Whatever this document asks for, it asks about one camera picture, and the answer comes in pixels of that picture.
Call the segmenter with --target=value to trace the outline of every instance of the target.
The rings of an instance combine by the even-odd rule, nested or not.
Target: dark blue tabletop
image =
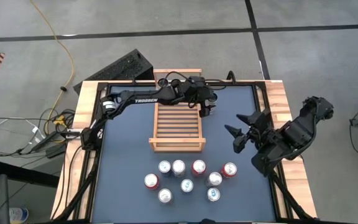
[[[133,90],[134,87],[114,86],[112,91]],[[136,87],[136,90],[152,90]],[[250,162],[255,147],[249,143],[241,154],[232,149],[232,136],[225,124],[242,126],[236,114],[252,114],[254,97],[250,86],[230,86],[216,92],[215,112],[202,119],[206,145],[202,153],[154,153],[149,145],[153,136],[154,104],[131,105],[123,114],[109,121],[104,131],[103,150],[94,199],[92,222],[200,222],[210,218],[217,222],[273,221],[274,211],[269,182]],[[184,195],[180,182],[184,178],[162,177],[158,172],[161,160],[181,159],[186,164],[186,176],[195,186]],[[207,172],[219,171],[226,162],[237,165],[234,178],[224,179],[218,187],[221,198],[209,202],[204,178],[193,178],[188,169],[196,159],[202,159]],[[161,187],[173,193],[173,203],[162,205],[157,191],[144,186],[144,177],[158,174]]]

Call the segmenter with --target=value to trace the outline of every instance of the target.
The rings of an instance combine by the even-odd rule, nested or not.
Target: wooden crate
[[[154,70],[156,73],[177,71],[181,73],[198,73],[201,69],[166,69]],[[202,152],[205,138],[198,115],[200,105],[189,108],[187,103],[175,106],[155,104],[154,133],[149,143],[154,152]]]

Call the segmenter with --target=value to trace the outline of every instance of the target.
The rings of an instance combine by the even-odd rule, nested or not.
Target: wooden table edge
[[[281,127],[285,122],[291,120],[290,108],[285,94],[284,84],[281,80],[237,80],[237,82],[265,82],[268,102],[270,109],[272,110],[273,124],[275,128]],[[132,83],[131,80],[108,80],[108,81],[84,81],[81,87],[80,96],[78,99],[76,113],[73,122],[73,128],[82,129],[88,127],[92,122],[93,109],[96,99],[96,92],[99,83]],[[139,80],[137,83],[155,83],[154,80]],[[72,140],[68,143],[66,155],[65,155],[65,180],[63,184],[63,169],[60,175],[59,185],[56,191],[55,201],[53,203],[52,214],[56,210],[60,201],[60,196],[63,189],[63,197],[60,202],[60,206],[57,209],[55,217],[59,216],[65,208],[67,185],[68,185],[68,170],[71,160],[73,159],[74,152],[80,146],[80,140]],[[73,196],[78,190],[80,182],[81,169],[84,163],[85,152],[79,150],[74,158],[74,162],[71,168],[70,177],[70,190],[68,191],[68,202],[71,201]],[[88,170],[93,164],[92,154],[89,159]],[[311,196],[308,178],[306,175],[303,161],[300,158],[296,158],[294,161],[283,161],[283,170],[285,173],[285,180],[287,187],[296,201],[303,207],[303,209],[312,217],[316,217],[316,210]],[[85,192],[80,207],[79,218],[85,217],[86,204],[88,203],[88,190]],[[280,216],[285,218],[287,213],[285,212],[285,204],[281,192],[276,188],[278,206],[280,209]]]

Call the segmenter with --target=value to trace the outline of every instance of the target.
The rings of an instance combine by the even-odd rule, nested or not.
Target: red can
[[[232,162],[228,162],[225,164],[221,170],[221,174],[223,177],[230,178],[234,177],[237,173],[237,167]]]
[[[147,174],[144,178],[144,185],[150,190],[155,190],[160,185],[160,180],[155,174]]]
[[[197,177],[199,175],[204,174],[206,171],[206,165],[205,162],[202,160],[196,160],[193,162],[193,164],[191,165],[191,173]]]

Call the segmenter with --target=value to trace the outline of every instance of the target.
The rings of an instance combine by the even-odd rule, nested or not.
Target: black table leg
[[[13,166],[3,162],[0,162],[0,174],[7,175],[7,178],[10,180],[17,180],[46,187],[57,188],[59,184],[59,177],[57,176]]]

